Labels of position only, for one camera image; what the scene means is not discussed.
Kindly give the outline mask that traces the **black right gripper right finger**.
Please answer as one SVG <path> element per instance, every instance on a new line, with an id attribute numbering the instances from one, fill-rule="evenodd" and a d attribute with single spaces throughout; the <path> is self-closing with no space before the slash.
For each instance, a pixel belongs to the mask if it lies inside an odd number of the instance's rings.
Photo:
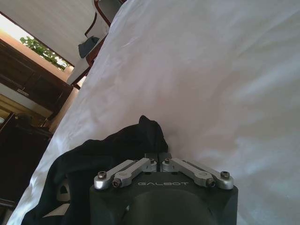
<path id="1" fill-rule="evenodd" d="M 218 172 L 201 163 L 172 158 L 170 154 L 161 155 L 160 159 L 163 172 L 180 172 L 200 187 L 233 189 L 234 180 L 227 171 Z"/>

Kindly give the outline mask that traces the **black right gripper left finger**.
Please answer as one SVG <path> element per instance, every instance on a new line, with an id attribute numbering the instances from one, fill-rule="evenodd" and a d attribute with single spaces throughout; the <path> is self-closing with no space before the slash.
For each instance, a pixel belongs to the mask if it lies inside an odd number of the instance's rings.
<path id="1" fill-rule="evenodd" d="M 158 163 L 158 154 L 155 153 L 146 153 L 139 160 L 127 159 L 108 171 L 99 171 L 94 177 L 94 188 L 108 189 L 129 186 L 140 173 L 156 172 Z"/>

